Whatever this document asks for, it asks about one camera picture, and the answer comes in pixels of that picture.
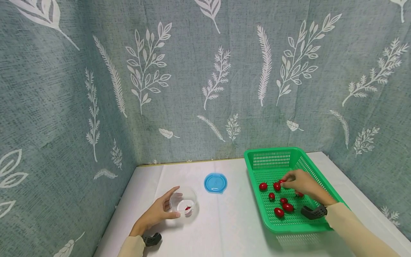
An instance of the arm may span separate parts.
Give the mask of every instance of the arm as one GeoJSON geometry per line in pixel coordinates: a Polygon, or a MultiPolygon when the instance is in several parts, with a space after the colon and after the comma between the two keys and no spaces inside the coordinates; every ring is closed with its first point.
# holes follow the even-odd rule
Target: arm
{"type": "Polygon", "coordinates": [[[399,256],[380,238],[369,231],[343,203],[337,203],[309,173],[298,169],[288,172],[281,183],[284,188],[308,195],[327,206],[326,220],[358,257],[399,256]]]}
{"type": "Polygon", "coordinates": [[[157,199],[152,206],[136,221],[130,235],[121,246],[118,257],[142,257],[145,248],[142,235],[152,226],[166,219],[176,219],[180,213],[168,213],[170,197],[180,187],[174,187],[162,197],[157,199]]]}

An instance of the hand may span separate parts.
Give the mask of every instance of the hand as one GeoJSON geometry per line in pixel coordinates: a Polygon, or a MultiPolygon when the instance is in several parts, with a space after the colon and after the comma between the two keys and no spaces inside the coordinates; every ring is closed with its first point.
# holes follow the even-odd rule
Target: hand
{"type": "Polygon", "coordinates": [[[152,206],[136,221],[130,236],[142,236],[146,230],[163,220],[179,218],[180,213],[167,212],[170,209],[170,197],[179,188],[179,186],[173,187],[162,197],[155,200],[152,206]]]}
{"type": "Polygon", "coordinates": [[[281,186],[284,188],[292,188],[296,192],[306,194],[313,200],[326,206],[337,203],[309,173],[302,169],[289,171],[282,179],[286,180],[286,182],[281,183],[281,186]]]}

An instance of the clear plastic container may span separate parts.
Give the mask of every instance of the clear plastic container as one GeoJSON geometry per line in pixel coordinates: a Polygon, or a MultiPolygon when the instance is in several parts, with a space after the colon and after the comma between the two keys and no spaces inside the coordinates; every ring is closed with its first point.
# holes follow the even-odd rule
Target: clear plastic container
{"type": "Polygon", "coordinates": [[[182,186],[170,197],[170,208],[173,212],[181,213],[181,217],[189,217],[195,211],[197,194],[190,188],[182,186]]]}

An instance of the left hand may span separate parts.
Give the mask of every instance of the left hand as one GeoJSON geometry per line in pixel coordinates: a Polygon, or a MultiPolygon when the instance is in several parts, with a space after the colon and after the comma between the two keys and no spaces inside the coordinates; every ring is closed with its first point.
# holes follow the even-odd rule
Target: left hand
{"type": "Polygon", "coordinates": [[[180,217],[179,212],[167,212],[170,209],[170,197],[180,187],[173,187],[162,197],[155,200],[152,206],[136,221],[130,236],[142,236],[144,231],[163,220],[171,220],[180,217]]]}

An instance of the white tablecloth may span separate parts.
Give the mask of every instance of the white tablecloth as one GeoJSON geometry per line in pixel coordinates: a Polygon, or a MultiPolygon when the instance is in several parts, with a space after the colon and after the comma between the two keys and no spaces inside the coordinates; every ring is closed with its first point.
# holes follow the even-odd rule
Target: white tablecloth
{"type": "MultiPolygon", "coordinates": [[[[361,222],[401,256],[411,256],[411,243],[322,152],[309,157],[338,191],[361,222]]],[[[167,220],[152,228],[162,242],[146,248],[144,256],[352,256],[335,232],[275,235],[262,220],[248,179],[244,159],[137,167],[101,239],[95,257],[116,257],[134,222],[155,199],[176,185],[192,187],[199,210],[189,222],[167,220]],[[204,188],[209,173],[222,173],[223,194],[204,188]]]]}

